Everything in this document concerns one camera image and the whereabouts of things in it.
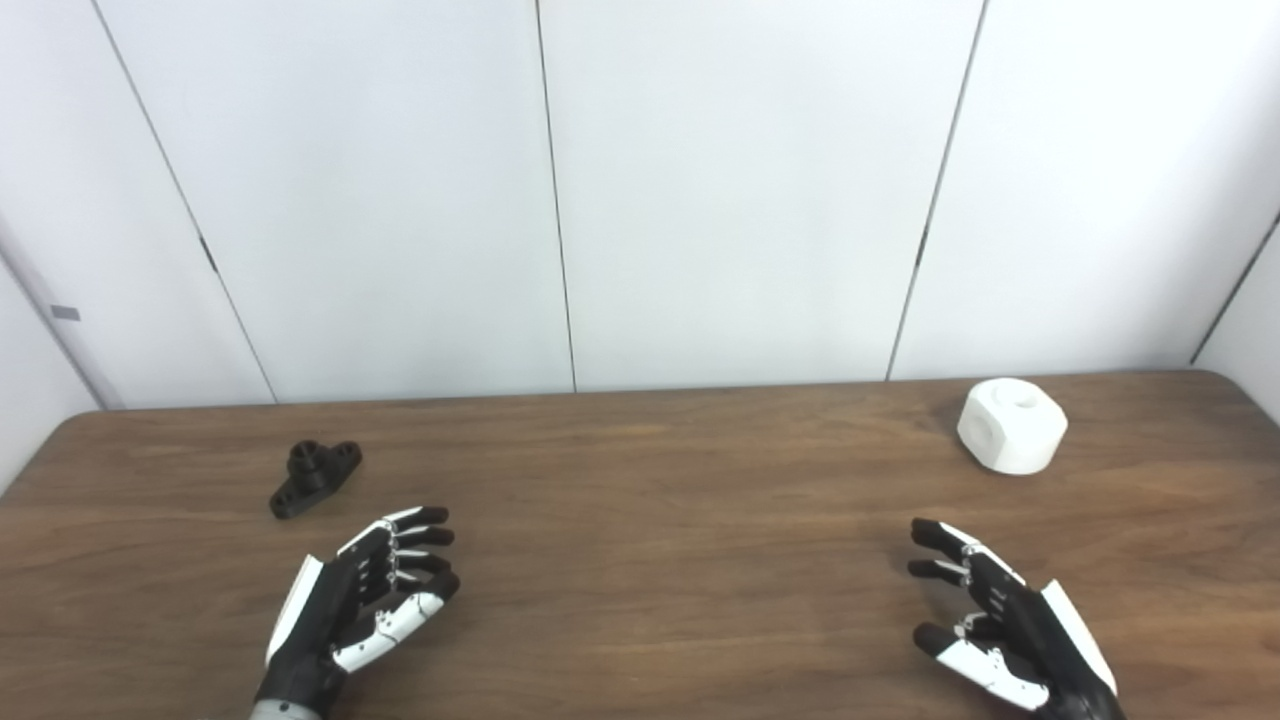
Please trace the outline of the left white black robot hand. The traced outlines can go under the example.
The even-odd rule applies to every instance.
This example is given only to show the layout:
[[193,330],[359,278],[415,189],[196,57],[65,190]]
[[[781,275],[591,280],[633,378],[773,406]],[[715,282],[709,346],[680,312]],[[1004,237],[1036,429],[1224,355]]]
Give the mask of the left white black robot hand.
[[252,719],[328,719],[348,678],[403,644],[457,593],[436,553],[454,542],[444,507],[372,521],[323,561],[308,555],[271,630]]

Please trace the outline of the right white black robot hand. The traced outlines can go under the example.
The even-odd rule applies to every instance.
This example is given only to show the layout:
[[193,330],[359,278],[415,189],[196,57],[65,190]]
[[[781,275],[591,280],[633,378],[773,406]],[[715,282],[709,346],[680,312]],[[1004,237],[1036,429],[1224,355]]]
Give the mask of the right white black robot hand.
[[911,541],[942,553],[908,573],[965,591],[975,612],[922,623],[913,642],[941,666],[1030,719],[1124,719],[1112,669],[1062,585],[1036,589],[995,551],[945,521],[915,518]]

